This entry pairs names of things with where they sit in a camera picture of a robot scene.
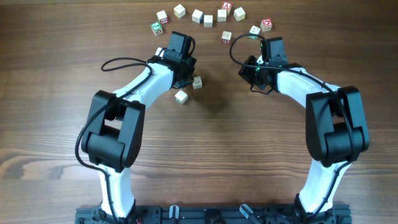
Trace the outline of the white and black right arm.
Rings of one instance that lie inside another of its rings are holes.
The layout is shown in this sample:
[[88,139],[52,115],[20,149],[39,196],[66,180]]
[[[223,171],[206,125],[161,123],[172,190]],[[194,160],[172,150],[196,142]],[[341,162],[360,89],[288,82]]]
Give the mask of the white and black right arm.
[[331,85],[289,63],[281,37],[262,37],[261,56],[250,56],[238,73],[258,93],[275,91],[305,108],[305,141],[312,162],[298,207],[307,220],[326,214],[343,174],[370,145],[359,90]]

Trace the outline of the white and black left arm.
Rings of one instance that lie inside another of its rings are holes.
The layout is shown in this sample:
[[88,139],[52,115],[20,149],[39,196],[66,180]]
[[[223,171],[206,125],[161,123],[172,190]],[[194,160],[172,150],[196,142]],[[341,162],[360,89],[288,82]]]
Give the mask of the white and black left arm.
[[130,67],[144,70],[125,87],[112,93],[98,91],[91,101],[86,124],[76,143],[75,157],[88,155],[82,166],[98,171],[103,202],[103,220],[126,223],[134,213],[130,167],[142,144],[146,109],[171,88],[184,88],[193,82],[196,59],[195,39],[173,31],[167,47],[159,48],[146,61],[131,59]]

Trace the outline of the white green wooden block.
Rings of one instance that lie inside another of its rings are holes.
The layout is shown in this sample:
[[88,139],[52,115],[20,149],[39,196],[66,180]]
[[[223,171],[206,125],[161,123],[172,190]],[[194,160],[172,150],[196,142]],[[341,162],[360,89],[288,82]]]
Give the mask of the white green wooden block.
[[175,99],[182,105],[187,101],[188,95],[183,90],[179,90],[175,94]]

